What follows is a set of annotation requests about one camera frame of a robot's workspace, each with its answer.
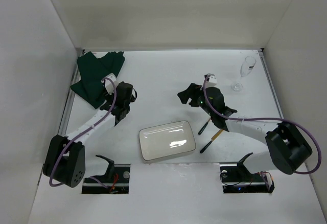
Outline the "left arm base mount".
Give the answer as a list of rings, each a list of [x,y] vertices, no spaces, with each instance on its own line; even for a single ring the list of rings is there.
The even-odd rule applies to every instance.
[[[128,194],[131,165],[116,164],[114,160],[97,154],[86,162],[82,194]]]

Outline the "dark green cloth napkin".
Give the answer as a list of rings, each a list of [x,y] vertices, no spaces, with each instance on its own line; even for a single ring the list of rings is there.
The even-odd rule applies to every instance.
[[[71,85],[71,90],[93,108],[99,108],[105,101],[105,87],[102,79],[113,73],[118,76],[125,61],[123,52],[109,52],[97,58],[92,52],[77,59],[81,80]]]

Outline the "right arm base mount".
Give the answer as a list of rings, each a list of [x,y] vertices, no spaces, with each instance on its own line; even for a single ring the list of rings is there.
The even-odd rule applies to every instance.
[[[275,189],[275,184],[270,172],[261,171],[250,173],[244,166],[245,160],[252,153],[248,153],[238,162],[220,164],[219,179],[225,194],[236,193],[268,193]]]

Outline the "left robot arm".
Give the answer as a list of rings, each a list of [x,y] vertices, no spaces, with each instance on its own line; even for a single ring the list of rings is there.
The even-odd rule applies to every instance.
[[[74,132],[55,135],[48,148],[43,174],[49,185],[76,187],[86,172],[85,144],[95,142],[96,136],[119,124],[130,112],[130,104],[137,99],[133,85],[120,82],[113,93],[106,95],[106,102],[97,113]]]

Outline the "clear champagne flute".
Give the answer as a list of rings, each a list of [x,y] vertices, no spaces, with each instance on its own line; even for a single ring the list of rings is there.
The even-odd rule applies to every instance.
[[[248,76],[256,64],[256,59],[250,56],[247,56],[243,61],[240,69],[240,79],[231,85],[233,91],[239,92],[243,89],[241,84],[242,78]]]

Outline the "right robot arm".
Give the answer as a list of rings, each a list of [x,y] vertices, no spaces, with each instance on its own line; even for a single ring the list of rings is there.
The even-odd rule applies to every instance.
[[[237,110],[225,105],[216,87],[191,83],[177,94],[181,103],[202,108],[213,124],[226,132],[244,135],[267,146],[261,153],[248,153],[236,164],[249,173],[274,170],[291,175],[312,154],[312,148],[299,130],[289,122],[263,122],[241,117]]]

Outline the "gold fork green handle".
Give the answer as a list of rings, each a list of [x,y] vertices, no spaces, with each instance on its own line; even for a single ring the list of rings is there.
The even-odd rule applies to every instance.
[[[200,130],[199,130],[199,132],[198,132],[198,135],[201,135],[201,134],[204,132],[204,130],[206,129],[206,127],[208,126],[208,124],[209,124],[210,121],[211,121],[211,118],[209,118],[209,119],[205,122],[205,124],[200,128]]]

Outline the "gold knife green handle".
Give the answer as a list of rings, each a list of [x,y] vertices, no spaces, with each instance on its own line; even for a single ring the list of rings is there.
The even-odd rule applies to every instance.
[[[204,153],[207,149],[208,149],[208,147],[211,145],[211,143],[221,134],[223,132],[223,130],[222,129],[220,129],[217,133],[215,133],[213,136],[212,136],[212,138],[211,138],[211,140],[200,150],[200,153],[202,154],[202,153]]]

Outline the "white rectangular plate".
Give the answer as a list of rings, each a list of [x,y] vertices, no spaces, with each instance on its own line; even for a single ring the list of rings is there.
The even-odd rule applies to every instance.
[[[145,161],[158,161],[192,153],[196,142],[188,121],[144,128],[139,132],[141,154]]]

